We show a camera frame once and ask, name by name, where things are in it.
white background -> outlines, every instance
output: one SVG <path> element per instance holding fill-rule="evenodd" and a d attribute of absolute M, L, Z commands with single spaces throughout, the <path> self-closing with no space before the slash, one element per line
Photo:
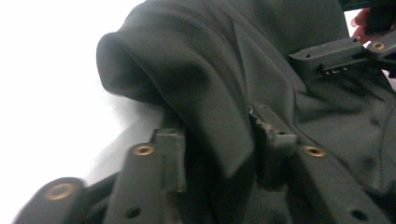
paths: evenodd
<path fill-rule="evenodd" d="M 51 180 L 92 184 L 148 140 L 161 110 L 105 92 L 95 64 L 100 37 L 140 2 L 0 3 L 0 223 Z"/>

black fabric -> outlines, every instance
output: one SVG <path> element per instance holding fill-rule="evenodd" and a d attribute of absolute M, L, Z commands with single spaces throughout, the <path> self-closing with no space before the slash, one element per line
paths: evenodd
<path fill-rule="evenodd" d="M 287 223 L 283 194 L 253 188 L 248 200 L 253 102 L 361 183 L 396 179 L 396 97 L 384 76 L 357 67 L 303 82 L 289 65 L 290 53 L 345 37 L 336 0 L 149 0 L 101 39 L 97 63 L 108 91 L 169 106 L 188 127 L 186 223 L 242 223 L 246 210 L 249 223 Z"/>

brass screw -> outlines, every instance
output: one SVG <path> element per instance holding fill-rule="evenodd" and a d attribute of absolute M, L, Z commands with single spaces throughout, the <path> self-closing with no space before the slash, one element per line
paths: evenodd
<path fill-rule="evenodd" d="M 58 201 L 70 196 L 75 189 L 76 187 L 70 183 L 59 184 L 47 190 L 45 197 L 50 201 Z"/>
<path fill-rule="evenodd" d="M 147 156 L 153 152 L 154 152 L 154 147 L 149 147 L 149 146 L 138 147 L 137 149 L 134 150 L 134 154 L 137 156 Z"/>
<path fill-rule="evenodd" d="M 376 42 L 376 43 L 373 44 L 373 47 L 375 49 L 383 49 L 385 47 L 385 45 L 383 43 L 381 43 L 381 42 Z"/>
<path fill-rule="evenodd" d="M 326 152 L 323 149 L 317 147 L 306 147 L 305 152 L 313 157 L 324 157 Z"/>

human hand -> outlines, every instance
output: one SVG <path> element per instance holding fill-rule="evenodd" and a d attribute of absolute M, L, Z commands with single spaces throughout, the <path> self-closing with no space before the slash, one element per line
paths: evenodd
<path fill-rule="evenodd" d="M 364 30 L 367 27 L 369 16 L 370 16 L 370 8 L 364 8 L 350 23 L 352 27 L 358 27 L 352 36 L 358 37 L 362 44 L 365 44 L 368 41 L 375 40 L 380 36 L 384 35 L 384 34 L 367 35 L 366 33 L 364 33 Z"/>

black cloth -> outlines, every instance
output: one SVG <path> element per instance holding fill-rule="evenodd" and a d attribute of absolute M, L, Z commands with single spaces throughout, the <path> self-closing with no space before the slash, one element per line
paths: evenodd
<path fill-rule="evenodd" d="M 282 195 L 254 189 L 248 201 L 254 102 L 361 183 L 396 179 L 396 96 L 380 71 L 304 81 L 289 65 L 289 54 L 345 37 L 336 0 L 148 0 L 100 40 L 97 64 L 106 90 L 170 107 L 189 129 L 186 223 L 242 223 L 246 210 L 249 223 L 285 223 Z"/>

